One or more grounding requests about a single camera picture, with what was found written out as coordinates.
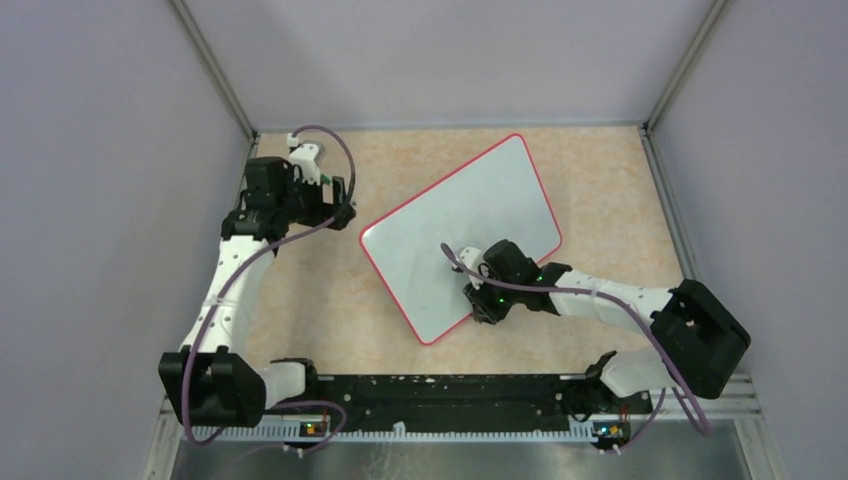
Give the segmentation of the white board with red frame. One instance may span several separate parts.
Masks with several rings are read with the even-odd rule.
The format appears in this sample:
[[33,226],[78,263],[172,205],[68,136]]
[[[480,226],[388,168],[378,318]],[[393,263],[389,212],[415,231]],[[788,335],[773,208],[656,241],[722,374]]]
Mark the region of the white board with red frame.
[[360,233],[366,257],[423,345],[471,313],[469,279],[440,246],[481,251],[511,240],[535,260],[563,234],[524,136],[513,133],[382,215]]

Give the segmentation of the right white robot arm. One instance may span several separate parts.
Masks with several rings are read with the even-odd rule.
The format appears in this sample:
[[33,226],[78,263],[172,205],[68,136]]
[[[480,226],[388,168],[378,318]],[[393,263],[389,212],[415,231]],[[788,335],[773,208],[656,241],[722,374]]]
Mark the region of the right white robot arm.
[[586,397],[600,412],[614,411],[635,393],[663,388],[714,400],[751,344],[745,328],[696,280],[676,287],[617,283],[566,264],[540,266],[509,240],[486,251],[463,249],[454,269],[469,276],[463,293],[479,323],[495,325],[522,305],[643,335],[649,346],[609,352],[588,367]]

